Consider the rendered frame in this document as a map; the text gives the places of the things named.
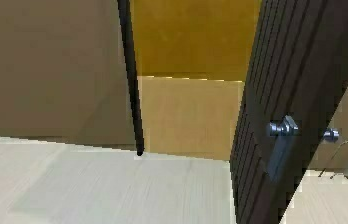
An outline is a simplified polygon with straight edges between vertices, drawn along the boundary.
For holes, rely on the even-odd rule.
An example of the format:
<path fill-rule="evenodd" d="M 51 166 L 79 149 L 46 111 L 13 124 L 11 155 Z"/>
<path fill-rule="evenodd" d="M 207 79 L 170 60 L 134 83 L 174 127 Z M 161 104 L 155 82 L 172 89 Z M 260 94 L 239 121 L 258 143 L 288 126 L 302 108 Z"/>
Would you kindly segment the dark brown room door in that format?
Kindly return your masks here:
<path fill-rule="evenodd" d="M 348 87 L 348 0 L 262 0 L 230 154 L 236 224 L 279 224 Z M 270 122 L 299 127 L 278 182 Z"/>

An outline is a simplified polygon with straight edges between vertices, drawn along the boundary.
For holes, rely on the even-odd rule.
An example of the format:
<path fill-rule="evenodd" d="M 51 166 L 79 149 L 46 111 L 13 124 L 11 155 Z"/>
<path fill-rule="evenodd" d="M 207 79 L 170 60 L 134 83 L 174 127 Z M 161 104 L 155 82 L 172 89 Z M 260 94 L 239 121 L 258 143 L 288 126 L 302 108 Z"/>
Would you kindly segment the black door frame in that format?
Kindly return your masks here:
<path fill-rule="evenodd" d="M 130 105 L 134 125 L 136 153 L 138 156 L 142 156 L 145 147 L 137 80 L 137 67 L 133 40 L 130 0 L 117 0 L 117 3 L 129 87 Z"/>

